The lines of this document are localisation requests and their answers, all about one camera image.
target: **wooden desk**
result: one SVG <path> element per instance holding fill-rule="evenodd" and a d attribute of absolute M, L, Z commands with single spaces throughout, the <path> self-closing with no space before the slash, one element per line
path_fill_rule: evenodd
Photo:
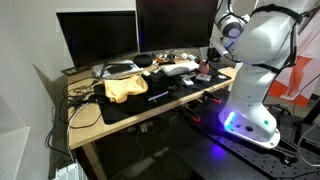
<path fill-rule="evenodd" d="M 119 121 L 111 125 L 106 125 L 102 117 L 100 117 L 97 123 L 91 127 L 83 128 L 83 129 L 70 129 L 69 137 L 68 137 L 70 149 L 76 149 L 78 147 L 82 147 L 98 179 L 101 179 L 101 180 L 107 179 L 104 173 L 104 170 L 101 166 L 101 163 L 99 161 L 98 155 L 96 154 L 96 151 L 95 151 L 95 145 L 94 145 L 95 140 L 98 140 L 102 137 L 105 137 L 109 134 L 112 134 L 124 128 L 130 127 L 134 124 L 137 124 L 148 118 L 151 118 L 165 111 L 173 109 L 177 106 L 185 104 L 189 101 L 195 100 L 201 97 L 201 95 L 203 94 L 203 91 L 205 90 L 213 92 L 215 90 L 227 87 L 233 82 L 237 71 L 233 68 L 227 68 L 227 69 L 220 70 L 220 72 L 230 76 L 232 79 L 225 81 L 223 83 L 220 83 L 218 85 L 212 86 L 210 88 L 204 89 L 202 91 L 198 91 L 191 95 L 185 96 L 179 100 L 173 101 L 171 103 L 165 104 L 155 109 L 124 119 L 122 121 Z M 84 79 L 86 77 L 90 77 L 89 71 L 86 71 L 74 76 L 70 76 L 68 79 L 68 82 L 69 83 L 75 82 L 76 80 Z M 92 81 L 93 79 L 87 79 L 87 80 L 75 83 L 73 85 L 70 85 L 68 88 L 73 89 L 80 86 L 90 85 Z M 96 119 L 100 116 L 100 114 L 101 112 L 98 105 L 89 104 L 75 117 L 71 125 L 73 127 L 81 127 L 81 126 L 92 124 L 96 121 Z"/>

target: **blue led light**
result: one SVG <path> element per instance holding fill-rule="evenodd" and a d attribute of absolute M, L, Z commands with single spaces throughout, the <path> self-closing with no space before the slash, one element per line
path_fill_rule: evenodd
<path fill-rule="evenodd" d="M 231 129 L 231 122 L 234 120 L 234 117 L 236 116 L 236 113 L 231 112 L 227 118 L 227 120 L 224 122 L 224 128 L 228 131 Z"/>

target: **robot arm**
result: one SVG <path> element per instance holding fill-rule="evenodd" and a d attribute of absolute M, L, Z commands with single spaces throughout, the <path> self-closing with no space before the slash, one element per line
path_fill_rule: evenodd
<path fill-rule="evenodd" d="M 246 25 L 241 24 L 243 22 L 237 16 L 229 14 L 230 0 L 222 2 L 216 15 L 219 30 L 233 38 L 234 59 L 244 63 L 219 113 L 219 120 L 226 132 L 267 149 L 277 146 L 280 132 L 275 118 L 262 102 L 292 54 L 295 44 L 292 40 L 298 32 L 293 27 L 296 27 L 299 14 L 315 4 L 315 1 L 301 0 L 270 2 L 259 1 Z M 211 42 L 215 47 L 221 47 L 217 41 Z"/>
<path fill-rule="evenodd" d="M 215 34 L 210 38 L 208 57 L 210 61 L 218 61 L 220 57 L 230 57 L 233 45 L 239 35 L 244 31 L 250 17 L 243 17 L 233 13 L 232 5 L 234 0 L 222 0 L 215 16 L 215 24 L 222 33 L 223 38 L 218 39 Z"/>

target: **black monitor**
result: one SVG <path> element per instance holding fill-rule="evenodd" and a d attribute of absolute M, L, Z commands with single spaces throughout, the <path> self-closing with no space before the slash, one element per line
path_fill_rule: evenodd
<path fill-rule="evenodd" d="M 76 69 L 138 51 L 135 11 L 63 12 L 57 17 Z"/>
<path fill-rule="evenodd" d="M 205 47 L 218 0 L 136 0 L 140 52 Z"/>

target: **red object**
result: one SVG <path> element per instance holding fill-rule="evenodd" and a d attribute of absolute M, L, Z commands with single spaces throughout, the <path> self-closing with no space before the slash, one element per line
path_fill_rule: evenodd
<path fill-rule="evenodd" d="M 208 74 L 209 65 L 206 63 L 206 60 L 202 59 L 199 63 L 199 71 L 201 74 Z"/>

